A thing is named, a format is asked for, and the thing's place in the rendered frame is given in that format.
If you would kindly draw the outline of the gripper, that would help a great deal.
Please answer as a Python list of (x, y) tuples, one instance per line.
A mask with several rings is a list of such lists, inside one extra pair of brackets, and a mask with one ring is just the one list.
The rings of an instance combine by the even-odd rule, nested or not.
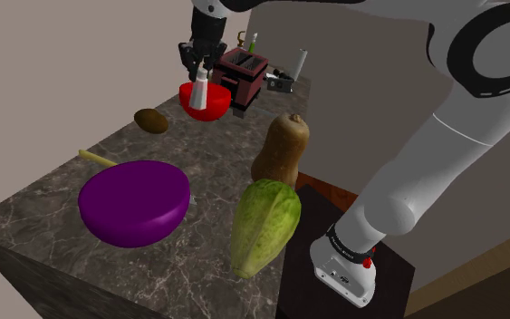
[(197, 78), (201, 57), (205, 57), (205, 69), (210, 72), (225, 53), (227, 44), (222, 41), (225, 27), (225, 18), (216, 18), (197, 8), (193, 9), (191, 42), (178, 44), (181, 62), (186, 67), (191, 82)]

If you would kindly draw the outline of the white shaker bottle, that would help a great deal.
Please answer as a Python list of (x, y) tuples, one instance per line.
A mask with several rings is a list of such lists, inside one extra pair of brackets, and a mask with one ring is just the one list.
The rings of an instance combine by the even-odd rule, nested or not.
[(197, 78), (192, 87), (189, 99), (189, 107), (202, 111), (207, 107), (208, 71), (203, 67), (197, 69)]

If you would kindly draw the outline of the dark red toaster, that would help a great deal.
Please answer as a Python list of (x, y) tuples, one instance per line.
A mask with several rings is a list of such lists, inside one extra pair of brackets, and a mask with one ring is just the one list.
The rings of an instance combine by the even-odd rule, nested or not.
[(243, 119), (258, 97), (267, 66), (266, 58), (239, 47), (223, 54), (214, 65), (211, 80), (231, 91), (230, 107), (236, 117)]

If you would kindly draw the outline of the red bowl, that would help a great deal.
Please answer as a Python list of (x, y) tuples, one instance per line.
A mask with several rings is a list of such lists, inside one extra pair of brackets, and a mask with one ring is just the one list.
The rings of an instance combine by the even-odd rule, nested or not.
[(216, 83), (207, 82), (207, 105), (204, 110), (193, 109), (189, 106), (193, 83), (186, 82), (179, 86), (179, 102), (183, 110), (198, 121), (215, 121), (228, 110), (231, 102), (231, 92)]

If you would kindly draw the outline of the black small appliance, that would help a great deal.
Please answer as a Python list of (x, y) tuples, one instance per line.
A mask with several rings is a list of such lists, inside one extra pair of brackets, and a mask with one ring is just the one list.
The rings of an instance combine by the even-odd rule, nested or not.
[(266, 88), (272, 92), (290, 93), (293, 91), (293, 79), (290, 77), (278, 77), (271, 73), (265, 76)]

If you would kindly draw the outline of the brown kiwi fruit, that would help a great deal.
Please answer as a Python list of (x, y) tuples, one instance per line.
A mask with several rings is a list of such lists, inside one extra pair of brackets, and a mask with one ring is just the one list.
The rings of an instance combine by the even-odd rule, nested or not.
[(134, 121), (148, 133), (161, 134), (168, 130), (167, 118), (156, 109), (147, 108), (136, 111)]

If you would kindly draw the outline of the tan butternut squash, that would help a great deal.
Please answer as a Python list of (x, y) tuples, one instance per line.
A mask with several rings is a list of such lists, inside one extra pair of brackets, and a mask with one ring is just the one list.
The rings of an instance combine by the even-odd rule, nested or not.
[(309, 137), (309, 126), (299, 114), (283, 113), (274, 118), (251, 166), (252, 180), (277, 180), (293, 188)]

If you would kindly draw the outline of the purple bowl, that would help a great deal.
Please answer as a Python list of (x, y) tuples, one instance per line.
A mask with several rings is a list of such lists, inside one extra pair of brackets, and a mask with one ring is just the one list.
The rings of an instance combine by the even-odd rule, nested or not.
[(187, 175), (166, 162), (137, 160), (96, 174), (82, 187), (83, 224), (104, 243), (145, 247), (170, 235), (191, 199)]

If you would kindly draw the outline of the green lettuce head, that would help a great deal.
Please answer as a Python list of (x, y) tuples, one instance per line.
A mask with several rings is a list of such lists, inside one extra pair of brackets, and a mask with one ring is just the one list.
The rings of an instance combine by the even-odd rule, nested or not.
[(230, 239), (231, 268), (248, 279), (272, 262), (293, 236), (302, 204), (291, 186), (260, 179), (243, 192)]

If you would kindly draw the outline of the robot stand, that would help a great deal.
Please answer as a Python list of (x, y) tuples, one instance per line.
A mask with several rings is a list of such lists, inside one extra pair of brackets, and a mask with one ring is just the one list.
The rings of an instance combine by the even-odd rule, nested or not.
[(301, 219), (285, 248), (276, 319), (403, 319), (415, 267), (383, 243), (376, 245), (376, 289), (358, 308), (314, 274), (310, 244), (342, 215), (325, 196), (306, 184), (297, 190)]

